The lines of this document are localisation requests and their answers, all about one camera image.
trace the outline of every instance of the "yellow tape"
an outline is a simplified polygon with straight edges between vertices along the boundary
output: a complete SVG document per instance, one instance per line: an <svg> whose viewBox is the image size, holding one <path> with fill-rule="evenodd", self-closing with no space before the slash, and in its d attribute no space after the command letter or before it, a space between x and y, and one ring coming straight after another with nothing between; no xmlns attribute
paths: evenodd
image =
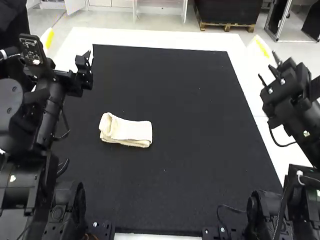
<svg viewBox="0 0 320 240"><path fill-rule="evenodd" d="M45 47L46 47L46 49L49 49L49 48L50 48L51 43L52 43L52 39L54 38L54 35L55 35L54 31L51 30L51 31L49 32L47 38L46 38L46 41L45 41Z"/></svg>
<svg viewBox="0 0 320 240"><path fill-rule="evenodd" d="M270 55L269 55L268 51L265 49L264 45L258 39L255 39L255 42L259 46L260 50L263 52L264 56L267 59L269 59Z"/></svg>

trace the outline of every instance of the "white towel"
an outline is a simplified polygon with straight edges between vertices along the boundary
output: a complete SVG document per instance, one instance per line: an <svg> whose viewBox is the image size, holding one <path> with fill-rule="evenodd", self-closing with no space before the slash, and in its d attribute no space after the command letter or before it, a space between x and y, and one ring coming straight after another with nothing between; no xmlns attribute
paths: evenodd
<svg viewBox="0 0 320 240"><path fill-rule="evenodd" d="M100 138L107 143L148 148L152 143L152 124L149 121L130 121L108 112L99 124Z"/></svg>

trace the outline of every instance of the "bolt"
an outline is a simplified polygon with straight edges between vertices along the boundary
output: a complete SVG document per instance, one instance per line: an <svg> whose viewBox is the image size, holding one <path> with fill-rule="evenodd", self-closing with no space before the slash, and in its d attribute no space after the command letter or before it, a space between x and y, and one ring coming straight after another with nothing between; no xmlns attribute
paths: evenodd
<svg viewBox="0 0 320 240"><path fill-rule="evenodd" d="M309 137L310 136L310 132L308 131L303 131L303 136L306 138L306 137Z"/></svg>

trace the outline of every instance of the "rubber mat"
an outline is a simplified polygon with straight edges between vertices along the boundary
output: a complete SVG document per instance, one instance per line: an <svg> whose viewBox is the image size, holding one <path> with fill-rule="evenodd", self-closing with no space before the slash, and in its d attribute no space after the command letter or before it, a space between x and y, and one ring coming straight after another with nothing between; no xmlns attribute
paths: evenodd
<svg viewBox="0 0 320 240"><path fill-rule="evenodd" d="M61 179L84 184L89 219L117 232L200 236L217 226L218 205L245 210L252 191L281 192L226 52L94 45L93 54L93 90L66 99L71 133L54 145L71 161ZM152 145L102 142L107 112L151 121ZM221 217L246 224L245 214Z"/></svg>

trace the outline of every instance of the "floor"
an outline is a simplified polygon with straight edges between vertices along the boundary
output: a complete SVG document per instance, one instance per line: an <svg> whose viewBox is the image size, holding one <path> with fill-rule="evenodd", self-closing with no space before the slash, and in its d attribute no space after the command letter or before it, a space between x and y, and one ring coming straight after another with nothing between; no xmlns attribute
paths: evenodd
<svg viewBox="0 0 320 240"><path fill-rule="evenodd" d="M179 16L174 15L151 15L139 14L139 19L133 23L133 16L130 12L106 12L106 11L78 11L70 16L65 10L51 9L30 9L29 21L31 33L42 35L45 30L53 26L55 37L48 56L53 58L67 35L73 27L109 28L109 29L139 29L156 31L179 31L179 32L200 32L194 10L189 6L187 21L182 23ZM308 40L300 29L305 14L291 13L286 21L281 40ZM313 76L320 75L318 66L320 44L316 43L275 43L264 31L267 13L261 13L256 23L254 34L248 33L243 28L232 28L231 33L239 34L245 45L249 44L255 34L262 37L271 49L283 59L293 57L297 62L304 62L312 72ZM206 32L223 33L221 27L213 27Z"/></svg>

